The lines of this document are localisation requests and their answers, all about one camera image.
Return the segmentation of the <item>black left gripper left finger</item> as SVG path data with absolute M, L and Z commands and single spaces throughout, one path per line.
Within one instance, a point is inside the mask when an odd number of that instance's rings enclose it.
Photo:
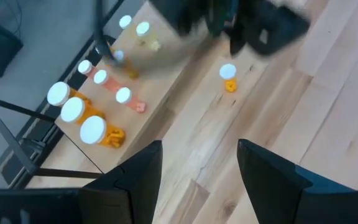
M 156 140 L 80 190 L 84 224 L 151 224 L 162 176 Z

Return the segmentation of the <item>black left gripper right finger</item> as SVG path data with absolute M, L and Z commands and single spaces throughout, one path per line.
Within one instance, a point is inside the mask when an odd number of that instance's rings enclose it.
M 237 160 L 260 224 L 340 223 L 357 195 L 246 139 L 237 143 Z

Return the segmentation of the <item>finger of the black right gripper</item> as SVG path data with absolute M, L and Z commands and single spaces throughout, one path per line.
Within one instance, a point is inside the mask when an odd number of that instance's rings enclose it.
M 246 41 L 244 40 L 242 33 L 231 29 L 228 31 L 228 36 L 230 40 L 230 54 L 232 57 L 235 57 L 243 48 Z

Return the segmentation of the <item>large orange pill bottle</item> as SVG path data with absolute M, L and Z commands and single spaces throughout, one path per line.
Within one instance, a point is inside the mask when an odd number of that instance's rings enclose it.
M 80 139 L 89 145 L 119 148 L 126 140 L 126 134 L 102 117 L 91 116 L 81 125 Z
M 102 111 L 86 103 L 79 97 L 73 97 L 63 105 L 60 117 L 66 123 L 83 124 L 91 116 L 105 118 Z
M 56 82 L 50 87 L 47 93 L 47 101 L 52 106 L 63 106 L 68 99 L 73 97 L 79 97 L 87 104 L 91 104 L 89 98 L 76 91 L 65 82 Z

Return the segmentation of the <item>small pale yellow pill bottle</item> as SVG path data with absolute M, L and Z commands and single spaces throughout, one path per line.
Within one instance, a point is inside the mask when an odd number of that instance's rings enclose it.
M 162 45 L 154 28 L 147 21 L 140 22 L 136 27 L 137 43 L 141 47 L 147 47 L 154 52 L 158 52 Z
M 124 33 L 129 35 L 135 34 L 135 23 L 130 15 L 124 15 L 119 20 L 119 26 Z

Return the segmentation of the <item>small pink pill bottle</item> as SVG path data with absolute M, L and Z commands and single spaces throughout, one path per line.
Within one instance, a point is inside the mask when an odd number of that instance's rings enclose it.
M 128 87 L 122 87 L 116 92 L 116 101 L 128 106 L 137 113 L 146 111 L 146 104 L 140 100 Z
M 88 78 L 93 78 L 95 74 L 99 71 L 89 60 L 83 60 L 78 65 L 78 71 L 86 75 Z
M 94 74 L 93 81 L 97 85 L 103 86 L 105 89 L 116 93 L 120 90 L 123 86 L 116 81 L 112 76 L 110 76 L 107 71 L 99 70 Z

